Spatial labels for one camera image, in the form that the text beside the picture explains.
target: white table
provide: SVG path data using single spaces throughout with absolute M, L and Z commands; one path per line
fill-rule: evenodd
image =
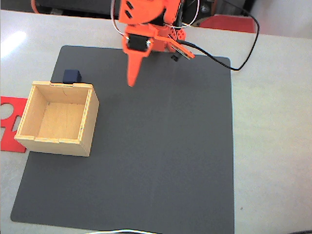
M 121 48 L 109 20 L 1 10 L 1 42 L 16 31 L 27 36 L 1 59 L 2 96 L 26 98 L 33 80 L 50 80 L 65 44 Z M 199 28 L 187 34 L 212 54 L 230 57 L 233 66 L 244 60 L 254 39 Z M 232 72 L 232 82 L 235 233 L 312 229 L 312 40 L 260 35 L 246 67 Z M 28 151 L 1 152 L 2 233 L 86 233 L 10 220 L 27 157 Z

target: wire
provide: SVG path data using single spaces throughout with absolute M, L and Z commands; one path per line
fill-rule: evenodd
M 187 28 L 188 26 L 191 26 L 191 24 L 194 23 L 195 19 L 197 18 L 197 15 L 198 15 L 198 12 L 199 12 L 199 6 L 200 6 L 200 0 L 197 0 L 196 14 L 195 14 L 193 20 L 189 24 L 183 25 L 181 27 L 177 27 L 177 26 L 173 26 L 173 25 L 169 25 L 169 24 L 166 24 L 166 25 L 171 27 L 171 28 L 178 28 L 178 29 Z
M 190 47 L 192 47 L 192 48 L 195 48 L 195 49 L 197 49 L 197 50 L 203 52 L 205 55 L 209 56 L 211 59 L 213 59 L 214 61 L 220 63 L 222 66 L 224 66 L 224 67 L 226 67 L 226 68 L 229 68 L 229 69 L 231 69 L 231 70 L 233 70 L 233 71 L 239 71 L 239 70 L 242 69 L 243 66 L 246 64 L 246 62 L 248 61 L 248 59 L 250 58 L 250 56 L 251 56 L 251 54 L 252 54 L 252 52 L 253 52 L 253 50 L 254 50 L 254 46 L 255 46 L 255 44 L 256 44 L 256 42 L 257 42 L 257 40 L 258 40 L 258 37 L 259 37 L 260 24 L 259 24 L 259 22 L 257 21 L 257 19 L 256 19 L 255 17 L 253 17 L 249 12 L 247 12 L 247 11 L 244 10 L 243 8 L 240 8 L 240 7 L 234 5 L 234 4 L 232 4 L 232 3 L 230 3 L 230 2 L 228 2 L 228 1 L 226 1 L 226 0 L 223 0 L 223 1 L 226 2 L 226 3 L 229 4 L 229 5 L 232 5 L 232 6 L 234 6 L 234 7 L 237 7 L 238 9 L 242 10 L 245 14 L 247 14 L 247 15 L 249 15 L 251 18 L 253 18 L 253 20 L 255 21 L 255 23 L 256 23 L 256 25 L 257 25 L 257 33 L 256 33 L 256 36 L 255 36 L 255 39 L 254 39 L 252 48 L 251 48 L 251 50 L 250 50 L 250 52 L 249 52 L 249 54 L 248 54 L 246 60 L 243 62 L 243 64 L 242 64 L 239 68 L 234 68 L 234 67 L 231 67 L 231 66 L 226 65 L 225 63 L 221 62 L 220 60 L 218 60 L 217 58 L 215 58 L 213 55 L 209 54 L 207 51 L 205 51 L 204 49 L 200 48 L 199 46 L 197 46 L 197 45 L 195 45 L 195 44 L 193 44 L 193 43 L 190 43 L 190 42 L 184 41 L 184 40 L 177 40 L 177 42 L 180 43 L 180 44 L 183 44 L 183 45 L 190 46 Z
M 294 232 L 294 233 L 289 233 L 289 234 L 312 234 L 312 230 Z
M 193 0 L 190 4 L 188 4 L 188 5 L 186 6 L 186 9 L 188 9 L 195 1 L 196 1 L 196 0 Z
M 39 11 L 37 9 L 37 6 L 36 6 L 36 0 L 30 0 L 30 5 L 31 5 L 31 8 L 33 9 L 33 11 L 37 14 L 39 14 Z
M 100 232 L 86 233 L 86 234 L 116 234 L 116 233 L 158 234 L 158 233 L 150 233 L 150 232 L 139 231 L 139 230 L 132 230 L 132 229 L 120 229 L 120 230 L 112 230 L 112 231 L 100 231 Z
M 113 23 L 113 26 L 116 29 L 116 31 L 120 35 L 124 36 L 124 34 L 118 29 L 118 27 L 116 25 L 115 18 L 114 18 L 114 13 L 115 13 L 115 0 L 112 0 L 112 3 L 111 3 L 111 19 L 112 19 L 112 23 Z

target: wooden panel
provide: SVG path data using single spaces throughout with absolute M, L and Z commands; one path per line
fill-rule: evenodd
M 38 137 L 78 139 L 84 110 L 82 104 L 47 104 Z
M 79 135 L 81 144 L 88 155 L 90 154 L 92 146 L 93 133 L 95 130 L 95 124 L 98 117 L 98 107 L 99 107 L 99 101 L 95 91 L 90 90 L 89 92 L 90 92 L 88 96 L 89 99 L 86 104 L 86 109 L 88 111 L 87 115 L 83 119 L 82 124 L 84 124 L 84 127 L 82 128 L 81 133 Z
M 36 138 L 34 140 L 19 139 L 19 142 L 27 149 L 35 152 L 45 152 L 62 155 L 89 156 L 78 141 L 74 143 L 55 140 L 44 140 Z
M 49 102 L 85 104 L 90 84 L 62 84 L 50 82 L 34 82 L 42 95 Z
M 37 136 L 47 101 L 37 87 L 33 86 L 18 127 L 18 135 Z

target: small block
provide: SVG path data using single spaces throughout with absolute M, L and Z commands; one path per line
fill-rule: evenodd
M 81 83 L 81 75 L 78 70 L 65 70 L 63 76 L 64 84 Z

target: dark gray mat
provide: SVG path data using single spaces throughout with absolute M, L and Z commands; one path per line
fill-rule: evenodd
M 227 58 L 220 58 L 229 64 Z M 205 56 L 144 59 L 134 88 L 117 49 L 64 46 L 100 108 L 89 158 L 30 152 L 11 219 L 91 230 L 233 234 L 230 71 Z

